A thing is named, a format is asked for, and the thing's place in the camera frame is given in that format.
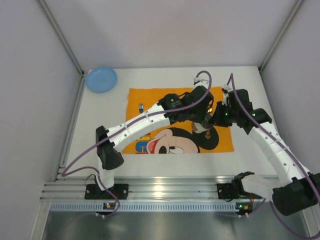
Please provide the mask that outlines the cream metal cup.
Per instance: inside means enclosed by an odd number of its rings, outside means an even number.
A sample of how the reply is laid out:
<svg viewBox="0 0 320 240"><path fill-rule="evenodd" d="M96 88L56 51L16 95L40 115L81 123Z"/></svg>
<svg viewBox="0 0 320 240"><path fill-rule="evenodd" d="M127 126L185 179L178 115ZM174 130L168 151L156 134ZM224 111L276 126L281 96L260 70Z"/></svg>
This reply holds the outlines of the cream metal cup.
<svg viewBox="0 0 320 240"><path fill-rule="evenodd" d="M192 122L191 123L192 131L196 134L201 134L213 128L213 125L209 123L207 120L203 120L202 122Z"/></svg>

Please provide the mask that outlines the gold metal spoon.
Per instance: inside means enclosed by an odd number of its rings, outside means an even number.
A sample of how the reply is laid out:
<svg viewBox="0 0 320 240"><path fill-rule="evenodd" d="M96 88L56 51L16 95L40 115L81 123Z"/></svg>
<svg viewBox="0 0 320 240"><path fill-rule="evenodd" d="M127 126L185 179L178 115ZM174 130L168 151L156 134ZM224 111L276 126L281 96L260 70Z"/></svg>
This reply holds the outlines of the gold metal spoon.
<svg viewBox="0 0 320 240"><path fill-rule="evenodd" d="M206 133L205 133L205 138L206 139L210 139L211 138L210 131L213 128L213 125L210 123L210 119L212 118L212 116L213 116L213 108L210 107L207 110L206 117L205 117L205 119L206 119L206 128L207 128Z"/></svg>

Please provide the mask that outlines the orange Mickey Mouse placemat cloth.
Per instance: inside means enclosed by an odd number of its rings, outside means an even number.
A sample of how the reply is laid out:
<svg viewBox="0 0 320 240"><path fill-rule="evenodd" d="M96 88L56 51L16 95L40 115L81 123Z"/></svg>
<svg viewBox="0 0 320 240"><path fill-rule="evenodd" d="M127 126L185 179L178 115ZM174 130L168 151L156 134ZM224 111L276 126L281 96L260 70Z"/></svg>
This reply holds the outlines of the orange Mickey Mouse placemat cloth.
<svg viewBox="0 0 320 240"><path fill-rule="evenodd" d="M146 112L154 104L163 101L167 109L188 106L182 100L191 88L131 88L127 97L126 119L130 120ZM124 154L197 154L233 152L229 127L214 126L201 133L195 132L192 121L176 122L167 127L148 132L122 151Z"/></svg>

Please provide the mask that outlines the blue plastic fork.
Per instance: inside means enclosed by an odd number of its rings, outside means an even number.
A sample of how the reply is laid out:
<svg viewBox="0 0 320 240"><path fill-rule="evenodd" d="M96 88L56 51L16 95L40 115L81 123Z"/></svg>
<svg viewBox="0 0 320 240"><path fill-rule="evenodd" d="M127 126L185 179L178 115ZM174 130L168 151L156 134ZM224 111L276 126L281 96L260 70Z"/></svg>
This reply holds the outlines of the blue plastic fork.
<svg viewBox="0 0 320 240"><path fill-rule="evenodd" d="M142 103L139 103L138 110L139 110L140 114L142 114L144 112L144 105Z"/></svg>

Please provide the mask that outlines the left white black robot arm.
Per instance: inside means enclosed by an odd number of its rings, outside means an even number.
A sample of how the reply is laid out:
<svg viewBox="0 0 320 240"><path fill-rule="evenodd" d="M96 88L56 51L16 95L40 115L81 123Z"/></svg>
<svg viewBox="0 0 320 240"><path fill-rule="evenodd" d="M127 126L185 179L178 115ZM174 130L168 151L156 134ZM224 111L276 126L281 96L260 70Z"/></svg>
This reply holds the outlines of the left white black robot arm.
<svg viewBox="0 0 320 240"><path fill-rule="evenodd" d="M101 190L115 184L115 171L124 163L122 150L140 137L159 129L146 145L148 154L199 153L204 147L200 136L210 132L208 113L214 97L210 88L199 84L182 95L166 94L147 111L118 125L95 131L98 166L97 184Z"/></svg>

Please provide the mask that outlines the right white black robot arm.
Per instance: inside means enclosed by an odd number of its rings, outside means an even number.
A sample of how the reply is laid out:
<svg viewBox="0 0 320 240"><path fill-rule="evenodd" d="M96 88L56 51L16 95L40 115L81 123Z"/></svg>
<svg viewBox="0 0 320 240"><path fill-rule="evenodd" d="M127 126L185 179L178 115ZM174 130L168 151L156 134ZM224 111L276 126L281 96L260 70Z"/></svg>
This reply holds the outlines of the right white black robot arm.
<svg viewBox="0 0 320 240"><path fill-rule="evenodd" d="M254 109L245 89L222 88L224 99L217 102L209 123L218 127L237 125L257 144L277 174L279 183L252 171L236 175L232 182L238 195L254 194L273 203L284 216L320 202L320 175L311 173L295 158L279 136L268 113Z"/></svg>

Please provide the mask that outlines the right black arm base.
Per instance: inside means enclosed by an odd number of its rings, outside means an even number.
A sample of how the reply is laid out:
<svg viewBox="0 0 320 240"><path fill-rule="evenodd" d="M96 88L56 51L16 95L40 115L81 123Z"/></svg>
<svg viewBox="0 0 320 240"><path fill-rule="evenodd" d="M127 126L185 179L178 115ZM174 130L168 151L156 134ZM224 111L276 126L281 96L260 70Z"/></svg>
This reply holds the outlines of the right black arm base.
<svg viewBox="0 0 320 240"><path fill-rule="evenodd" d="M218 198L230 202L237 199L249 199L249 195L240 194L231 183L218 183L216 185Z"/></svg>

